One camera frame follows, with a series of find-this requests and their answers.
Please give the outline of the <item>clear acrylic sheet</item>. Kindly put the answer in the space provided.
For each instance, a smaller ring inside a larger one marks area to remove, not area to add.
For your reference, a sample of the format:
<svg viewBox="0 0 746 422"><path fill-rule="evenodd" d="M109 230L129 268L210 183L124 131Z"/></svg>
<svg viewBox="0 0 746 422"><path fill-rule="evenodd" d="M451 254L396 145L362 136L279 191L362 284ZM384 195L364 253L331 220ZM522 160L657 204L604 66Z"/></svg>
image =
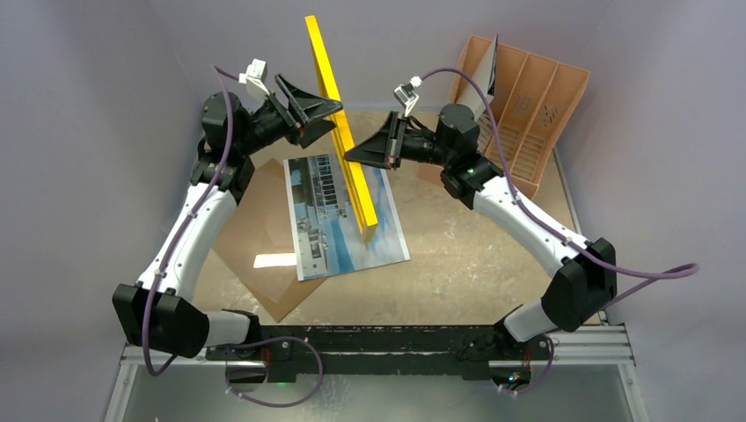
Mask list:
<svg viewBox="0 0 746 422"><path fill-rule="evenodd" d="M284 179L271 172L255 172L231 223L238 276L269 299L280 301L297 281Z"/></svg>

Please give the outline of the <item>yellow wooden picture frame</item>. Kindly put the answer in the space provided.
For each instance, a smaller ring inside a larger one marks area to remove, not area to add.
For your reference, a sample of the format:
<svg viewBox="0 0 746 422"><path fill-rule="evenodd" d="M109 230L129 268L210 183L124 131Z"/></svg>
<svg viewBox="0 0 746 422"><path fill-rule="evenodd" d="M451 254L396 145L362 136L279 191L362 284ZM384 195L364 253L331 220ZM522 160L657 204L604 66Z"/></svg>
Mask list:
<svg viewBox="0 0 746 422"><path fill-rule="evenodd" d="M304 18L311 45L311 54L316 70L319 92L323 97L341 101L331 61L325 48L322 32L314 15ZM355 221L364 243L369 242L375 234L378 218L374 207L369 185L358 163L350 163L345 153L354 145L354 138L344 111L334 112L329 120L336 125L332 131L333 145L340 160L340 167L355 213Z"/></svg>

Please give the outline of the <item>building photo print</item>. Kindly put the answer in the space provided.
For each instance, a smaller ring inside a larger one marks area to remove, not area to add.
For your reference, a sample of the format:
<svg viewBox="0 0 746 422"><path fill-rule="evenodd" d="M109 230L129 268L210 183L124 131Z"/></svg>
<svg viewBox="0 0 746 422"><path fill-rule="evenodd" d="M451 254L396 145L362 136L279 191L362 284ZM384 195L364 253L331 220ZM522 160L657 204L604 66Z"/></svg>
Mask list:
<svg viewBox="0 0 746 422"><path fill-rule="evenodd" d="M385 171L364 166L377 226L369 240L359 231L350 194L334 154L290 158L286 178L296 275L326 278L406 262L406 245Z"/></svg>

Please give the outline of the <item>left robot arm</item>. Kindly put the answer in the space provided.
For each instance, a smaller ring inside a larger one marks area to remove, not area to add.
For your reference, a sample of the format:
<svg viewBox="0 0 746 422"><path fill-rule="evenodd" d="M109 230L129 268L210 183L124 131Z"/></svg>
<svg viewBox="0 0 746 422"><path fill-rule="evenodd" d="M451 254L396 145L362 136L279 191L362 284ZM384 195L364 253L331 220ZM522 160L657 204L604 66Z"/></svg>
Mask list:
<svg viewBox="0 0 746 422"><path fill-rule="evenodd" d="M253 111L226 88L204 101L203 135L177 220L137 281L113 292L126 340L141 347L153 373L165 368L153 360L155 352L175 360L194 358L206 347L228 346L239 359L249 360L261 351L256 315L230 309L202 312L192 297L217 235L252 180L252 155L281 139L309 147L336 127L330 118L343 109L338 99L309 93L282 75L274 80L284 99L260 80L244 80L259 92L260 105Z"/></svg>

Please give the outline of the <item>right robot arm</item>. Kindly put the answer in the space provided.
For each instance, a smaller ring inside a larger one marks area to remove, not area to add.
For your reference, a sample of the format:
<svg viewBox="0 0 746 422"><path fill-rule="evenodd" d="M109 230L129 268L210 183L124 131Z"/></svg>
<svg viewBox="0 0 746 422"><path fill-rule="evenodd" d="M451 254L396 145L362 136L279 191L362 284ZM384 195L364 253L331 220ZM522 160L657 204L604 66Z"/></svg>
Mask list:
<svg viewBox="0 0 746 422"><path fill-rule="evenodd" d="M508 313L494 326L496 351L514 358L529 340L555 330L575 331L617 293L616 275L600 266L613 262L613 246L590 242L558 223L530 199L510 188L508 176L478 152L480 128L472 110L447 104L435 130L420 127L396 112L346 160L394 170L402 160L441 166L449 195L509 233L551 276L543 296Z"/></svg>

